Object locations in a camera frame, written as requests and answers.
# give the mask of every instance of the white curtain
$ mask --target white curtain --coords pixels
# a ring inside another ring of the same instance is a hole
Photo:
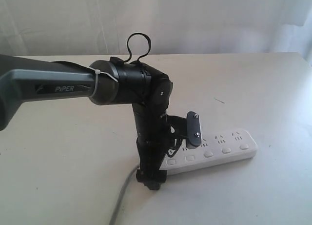
[[[2,54],[127,54],[133,32],[154,54],[295,51],[312,63],[312,0],[0,0]]]

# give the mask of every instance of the gray power cord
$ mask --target gray power cord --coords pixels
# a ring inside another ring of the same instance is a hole
[[[109,225],[114,225],[115,224],[117,216],[118,216],[118,213],[119,213],[119,209],[120,209],[120,206],[121,206],[122,198],[125,195],[127,186],[129,185],[129,182],[130,182],[130,179],[131,179],[131,176],[135,173],[135,171],[138,169],[138,167],[139,167],[139,165],[136,165],[135,168],[133,168],[130,171],[130,173],[127,176],[125,182],[123,183],[123,186],[122,186],[122,188],[121,188],[121,190],[119,192],[119,196],[118,196],[118,199],[117,199],[117,202],[116,202],[113,214],[111,216],[111,220],[109,221]]]

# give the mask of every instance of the white table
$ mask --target white table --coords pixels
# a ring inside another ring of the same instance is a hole
[[[203,133],[244,128],[259,150],[249,161],[171,176],[157,192],[133,177],[118,224],[312,224],[312,69],[299,54],[144,61],[174,82],[169,114],[198,112]],[[0,223],[108,224],[138,162],[135,139],[130,105],[95,106],[87,98],[23,104],[0,133]]]

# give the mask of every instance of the robotic arm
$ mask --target robotic arm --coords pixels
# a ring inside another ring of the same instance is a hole
[[[194,112],[187,118],[167,115],[173,83],[139,59],[126,63],[128,50],[127,61],[111,57],[90,67],[0,55],[0,130],[27,101],[89,97],[97,105],[132,104],[140,157],[136,178],[151,190],[160,189],[166,181],[166,171],[159,170],[165,155],[173,157],[183,140],[189,148],[201,144],[199,117]]]

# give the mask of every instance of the power strip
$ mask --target power strip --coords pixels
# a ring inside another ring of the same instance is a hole
[[[187,149],[183,142],[173,158],[164,158],[160,169],[173,175],[252,158],[257,150],[256,142],[246,130],[233,129],[203,136],[202,144],[196,149]]]

